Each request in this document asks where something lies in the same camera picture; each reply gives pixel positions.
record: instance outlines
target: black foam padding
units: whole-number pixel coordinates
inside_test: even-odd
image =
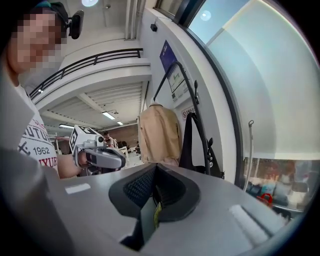
[[[163,204],[159,222],[183,220],[200,201],[200,189],[194,181],[161,164],[148,165],[118,180],[110,187],[109,198],[120,214],[138,219],[155,189]]]
[[[134,180],[128,182],[123,191],[140,208],[144,207],[154,188],[154,176],[156,168],[144,172]]]
[[[139,178],[143,174],[155,170],[156,165],[151,164],[137,171],[128,177],[118,180],[109,189],[109,198],[111,203],[117,209],[117,211],[124,216],[133,217],[138,219],[141,211],[141,207],[138,206],[133,200],[131,200],[125,193],[124,188],[129,183],[133,182],[136,178]]]

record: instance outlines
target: black strap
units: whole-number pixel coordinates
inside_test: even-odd
[[[197,115],[196,113],[191,112],[186,116],[183,146],[181,151],[179,167],[204,174],[206,171],[205,167],[202,165],[194,166],[192,162],[192,119],[199,132],[199,122],[197,119]],[[208,155],[205,155],[204,157],[209,160],[211,175],[224,179],[224,172],[220,171],[216,156],[208,140],[206,141],[206,143],[208,145]]]

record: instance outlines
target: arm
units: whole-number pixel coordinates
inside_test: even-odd
[[[57,155],[57,163],[60,179],[71,178],[78,175],[81,172],[81,168],[75,165],[72,154]],[[86,153],[79,153],[79,164],[87,164]]]

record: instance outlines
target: black metal railing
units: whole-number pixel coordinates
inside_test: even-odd
[[[141,58],[140,52],[143,51],[142,48],[130,48],[130,49],[121,49],[121,50],[111,50],[107,52],[102,52],[90,57],[83,58],[78,60],[64,68],[60,69],[58,72],[49,76],[44,80],[39,86],[37,86],[31,93],[31,99],[34,99],[36,96],[41,94],[46,88],[51,86],[56,81],[64,78],[65,76],[75,72],[77,70],[83,69],[88,66],[93,66],[101,62],[107,62],[118,59],[126,58]]]

